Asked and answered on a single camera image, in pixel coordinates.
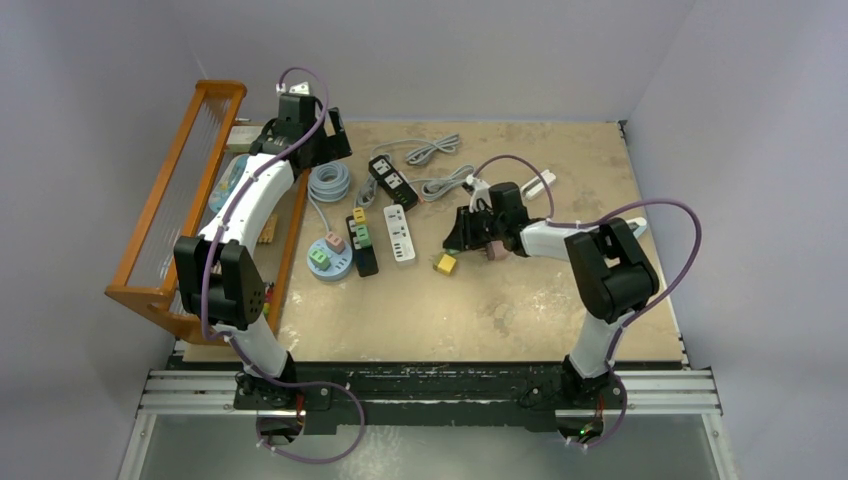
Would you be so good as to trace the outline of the pink charger plug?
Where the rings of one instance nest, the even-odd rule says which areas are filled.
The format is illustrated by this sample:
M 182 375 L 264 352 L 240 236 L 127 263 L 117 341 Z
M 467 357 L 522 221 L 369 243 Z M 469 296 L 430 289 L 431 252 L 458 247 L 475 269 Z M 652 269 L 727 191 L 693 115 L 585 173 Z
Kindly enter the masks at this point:
M 504 247 L 501 241 L 493 241 L 486 246 L 486 256 L 489 261 L 503 260 L 509 255 L 510 252 Z

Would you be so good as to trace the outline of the yellow charger plug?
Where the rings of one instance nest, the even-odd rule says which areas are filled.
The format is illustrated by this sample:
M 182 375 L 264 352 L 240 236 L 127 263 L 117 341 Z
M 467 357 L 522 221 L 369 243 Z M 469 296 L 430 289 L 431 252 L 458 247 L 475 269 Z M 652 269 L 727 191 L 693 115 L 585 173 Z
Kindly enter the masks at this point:
M 457 265 L 457 260 L 454 256 L 441 252 L 433 260 L 433 269 L 445 276 L 451 276 Z

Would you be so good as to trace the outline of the white power strip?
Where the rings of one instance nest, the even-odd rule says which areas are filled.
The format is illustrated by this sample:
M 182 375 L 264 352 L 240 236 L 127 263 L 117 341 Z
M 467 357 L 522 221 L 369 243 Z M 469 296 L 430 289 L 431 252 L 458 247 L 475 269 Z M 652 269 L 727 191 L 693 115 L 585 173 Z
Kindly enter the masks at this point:
M 412 265 L 416 261 L 416 252 L 405 210 L 398 204 L 391 204 L 383 208 L 383 215 L 395 262 L 399 266 Z

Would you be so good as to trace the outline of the short black power strip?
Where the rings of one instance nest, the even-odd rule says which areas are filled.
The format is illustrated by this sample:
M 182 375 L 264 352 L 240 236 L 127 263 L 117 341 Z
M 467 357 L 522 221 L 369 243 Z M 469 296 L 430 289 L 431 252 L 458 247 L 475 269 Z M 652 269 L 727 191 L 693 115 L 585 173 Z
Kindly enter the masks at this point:
M 388 155 L 378 155 L 368 163 L 368 171 L 377 184 L 388 194 L 394 204 L 409 211 L 420 203 L 420 198 L 411 184 L 394 167 Z

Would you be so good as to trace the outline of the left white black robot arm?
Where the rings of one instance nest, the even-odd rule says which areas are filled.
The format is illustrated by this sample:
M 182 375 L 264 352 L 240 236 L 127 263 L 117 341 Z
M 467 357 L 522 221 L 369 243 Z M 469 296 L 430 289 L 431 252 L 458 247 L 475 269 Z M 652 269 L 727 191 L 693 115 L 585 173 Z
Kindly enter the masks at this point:
M 222 340 L 262 379 L 259 395 L 272 408 L 297 399 L 302 382 L 292 355 L 277 343 L 263 314 L 264 283 L 253 252 L 267 218 L 307 170 L 351 155 L 340 112 L 313 95 L 282 93 L 278 113 L 248 149 L 245 169 L 217 212 L 173 249 L 183 308 L 201 322 L 207 341 Z

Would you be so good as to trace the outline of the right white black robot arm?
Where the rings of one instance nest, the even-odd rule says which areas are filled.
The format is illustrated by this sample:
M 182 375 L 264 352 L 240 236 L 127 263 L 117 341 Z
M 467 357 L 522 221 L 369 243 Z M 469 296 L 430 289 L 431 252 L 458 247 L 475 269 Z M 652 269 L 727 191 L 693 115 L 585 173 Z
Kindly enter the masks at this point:
M 562 227 L 529 216 L 518 186 L 469 176 L 468 205 L 458 208 L 443 242 L 447 250 L 501 243 L 520 257 L 569 263 L 585 308 L 578 339 L 561 364 L 561 392 L 576 407 L 596 399 L 612 380 L 613 356 L 625 324 L 659 290 L 656 270 L 630 224 L 618 217 L 591 227 Z

